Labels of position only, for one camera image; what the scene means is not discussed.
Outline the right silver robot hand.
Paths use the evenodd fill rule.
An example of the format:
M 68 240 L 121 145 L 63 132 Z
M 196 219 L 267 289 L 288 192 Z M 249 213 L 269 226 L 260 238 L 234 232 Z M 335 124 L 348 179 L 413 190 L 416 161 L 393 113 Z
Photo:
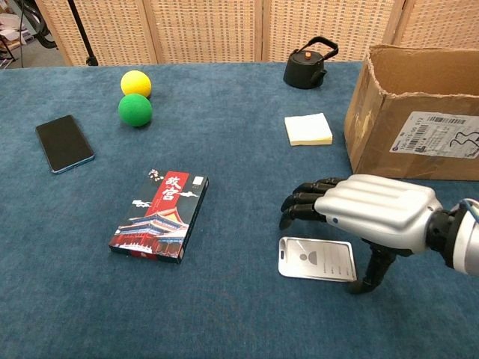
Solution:
M 365 275 L 349 287 L 350 293 L 363 294 L 381 284 L 397 256 L 426 251 L 430 220 L 442 210 L 430 187 L 354 174 L 296 187 L 281 205 L 279 227 L 285 230 L 295 220 L 319 221 L 368 243 L 371 257 Z

